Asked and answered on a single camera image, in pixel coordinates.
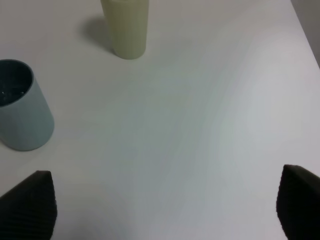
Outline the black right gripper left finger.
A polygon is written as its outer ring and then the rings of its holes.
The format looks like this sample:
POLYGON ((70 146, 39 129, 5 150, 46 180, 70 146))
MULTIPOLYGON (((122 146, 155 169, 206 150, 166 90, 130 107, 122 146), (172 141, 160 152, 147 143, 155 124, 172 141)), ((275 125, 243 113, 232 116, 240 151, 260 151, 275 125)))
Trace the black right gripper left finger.
POLYGON ((37 170, 0 197, 0 238, 49 240, 57 216, 52 174, 37 170))

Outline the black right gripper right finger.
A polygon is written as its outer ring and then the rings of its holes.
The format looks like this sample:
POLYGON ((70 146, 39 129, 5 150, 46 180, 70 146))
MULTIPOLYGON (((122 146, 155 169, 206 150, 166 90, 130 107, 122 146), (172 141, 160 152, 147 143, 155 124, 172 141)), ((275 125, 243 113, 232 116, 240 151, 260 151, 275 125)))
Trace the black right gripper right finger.
POLYGON ((276 213, 289 240, 320 238, 320 177, 299 165, 283 166, 276 213))

